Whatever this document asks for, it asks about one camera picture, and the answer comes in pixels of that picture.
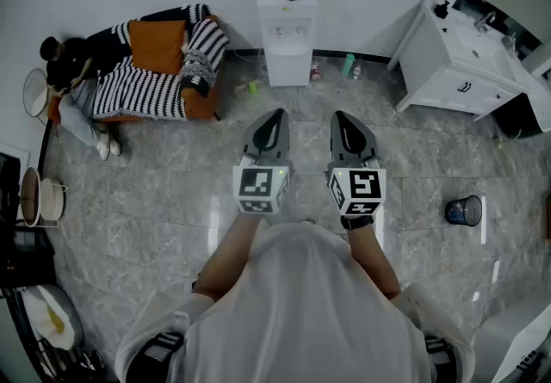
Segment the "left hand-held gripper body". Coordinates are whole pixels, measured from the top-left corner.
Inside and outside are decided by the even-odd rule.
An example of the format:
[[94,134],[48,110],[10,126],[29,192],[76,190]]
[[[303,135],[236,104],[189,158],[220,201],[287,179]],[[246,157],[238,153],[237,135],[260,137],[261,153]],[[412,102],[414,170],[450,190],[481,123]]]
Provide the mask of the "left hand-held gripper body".
[[290,189],[290,160],[244,154],[232,168],[233,198],[241,213],[277,214]]

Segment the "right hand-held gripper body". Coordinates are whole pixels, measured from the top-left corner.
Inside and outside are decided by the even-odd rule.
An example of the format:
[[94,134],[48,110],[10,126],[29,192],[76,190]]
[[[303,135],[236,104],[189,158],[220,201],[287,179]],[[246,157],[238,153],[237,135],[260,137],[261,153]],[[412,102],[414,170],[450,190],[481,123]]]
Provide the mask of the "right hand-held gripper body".
[[384,204],[387,171],[378,157],[348,165],[330,163],[327,169],[327,186],[341,216],[373,217]]

